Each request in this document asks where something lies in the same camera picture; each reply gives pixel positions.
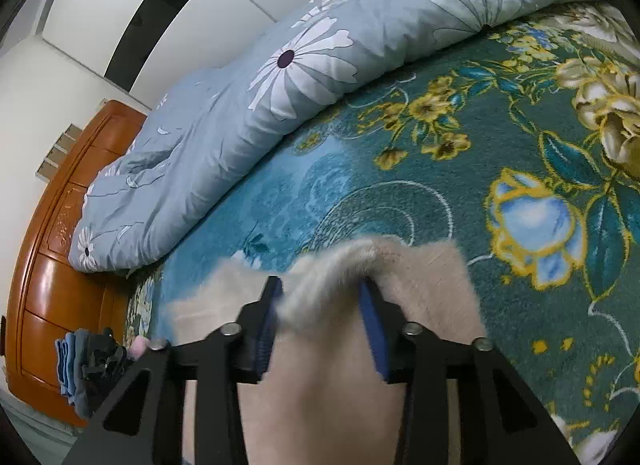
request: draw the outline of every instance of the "teal floral bedspread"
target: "teal floral bedspread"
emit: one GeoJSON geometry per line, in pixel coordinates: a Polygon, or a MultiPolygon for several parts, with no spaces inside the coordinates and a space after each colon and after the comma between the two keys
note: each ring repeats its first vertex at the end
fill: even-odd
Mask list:
{"type": "Polygon", "coordinates": [[[640,49],[608,4],[492,29],[343,98],[218,203],[130,303],[127,336],[219,257],[286,270],[365,233],[454,238],[490,336],[577,443],[640,398],[640,49]]]}

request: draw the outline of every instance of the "screw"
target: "screw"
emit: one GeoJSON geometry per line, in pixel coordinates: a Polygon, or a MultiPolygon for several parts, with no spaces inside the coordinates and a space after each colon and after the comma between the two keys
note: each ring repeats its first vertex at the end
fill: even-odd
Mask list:
{"type": "Polygon", "coordinates": [[[220,328],[220,333],[223,335],[238,335],[242,331],[242,328],[237,322],[227,322],[220,328]]]}
{"type": "Polygon", "coordinates": [[[485,337],[474,340],[474,346],[478,351],[491,351],[494,349],[494,344],[485,337]]]}
{"type": "Polygon", "coordinates": [[[402,333],[405,335],[419,335],[422,332],[422,325],[417,322],[408,322],[402,327],[402,333]]]}
{"type": "Polygon", "coordinates": [[[169,344],[167,339],[151,339],[147,347],[153,351],[160,351],[166,348],[167,344],[169,344]]]}

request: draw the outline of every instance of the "wooden headboard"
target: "wooden headboard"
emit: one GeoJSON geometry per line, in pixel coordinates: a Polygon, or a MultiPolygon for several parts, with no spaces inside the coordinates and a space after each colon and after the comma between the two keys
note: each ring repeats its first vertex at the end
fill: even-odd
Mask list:
{"type": "Polygon", "coordinates": [[[84,193],[100,169],[122,156],[145,116],[109,101],[84,129],[47,185],[24,236],[6,315],[6,374],[16,397],[52,418],[84,425],[60,395],[54,340],[67,331],[110,327],[122,339],[129,288],[112,273],[68,263],[84,193]]]}

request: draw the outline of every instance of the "black ceiling stripe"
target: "black ceiling stripe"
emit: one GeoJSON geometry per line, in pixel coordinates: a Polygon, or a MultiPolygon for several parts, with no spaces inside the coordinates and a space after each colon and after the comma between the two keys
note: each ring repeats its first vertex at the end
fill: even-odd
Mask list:
{"type": "Polygon", "coordinates": [[[129,91],[146,59],[189,0],[143,0],[120,38],[104,76],[129,91]]]}

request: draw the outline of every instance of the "beige towel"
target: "beige towel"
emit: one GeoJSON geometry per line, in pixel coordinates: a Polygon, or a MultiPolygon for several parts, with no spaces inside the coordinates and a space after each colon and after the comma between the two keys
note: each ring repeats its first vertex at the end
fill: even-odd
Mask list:
{"type": "MultiPolygon", "coordinates": [[[[306,255],[282,276],[287,299],[279,314],[296,329],[276,336],[265,379],[239,386],[252,465],[393,463],[404,386],[386,385],[375,372],[356,305],[352,280],[358,276],[372,275],[409,320],[443,339],[469,343],[485,335],[465,261],[453,241],[405,247],[368,238],[332,251],[306,255]],[[312,292],[305,294],[306,289],[312,292]]],[[[201,339],[234,320],[243,304],[257,300],[268,275],[223,261],[194,298],[172,305],[174,344],[201,339]]],[[[449,462],[458,463],[456,396],[449,389],[449,462]]],[[[191,463],[194,393],[194,383],[188,384],[183,456],[191,463]]]]}

